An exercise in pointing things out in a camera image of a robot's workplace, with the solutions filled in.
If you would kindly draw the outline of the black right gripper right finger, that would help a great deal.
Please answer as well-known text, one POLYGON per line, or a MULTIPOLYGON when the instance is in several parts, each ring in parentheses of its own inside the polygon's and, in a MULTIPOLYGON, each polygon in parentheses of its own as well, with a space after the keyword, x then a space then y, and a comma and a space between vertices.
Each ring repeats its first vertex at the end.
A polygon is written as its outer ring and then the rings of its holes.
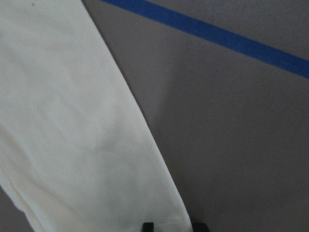
POLYGON ((209 232, 209 228, 205 223, 193 223, 193 232, 209 232))

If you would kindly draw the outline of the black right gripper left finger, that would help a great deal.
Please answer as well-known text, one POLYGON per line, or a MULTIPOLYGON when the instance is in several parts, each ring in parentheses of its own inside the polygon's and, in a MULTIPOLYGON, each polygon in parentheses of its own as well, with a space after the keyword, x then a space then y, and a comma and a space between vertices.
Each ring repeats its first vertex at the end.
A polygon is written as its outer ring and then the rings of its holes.
POLYGON ((153 222, 143 223, 142 232, 154 232, 154 223, 153 222))

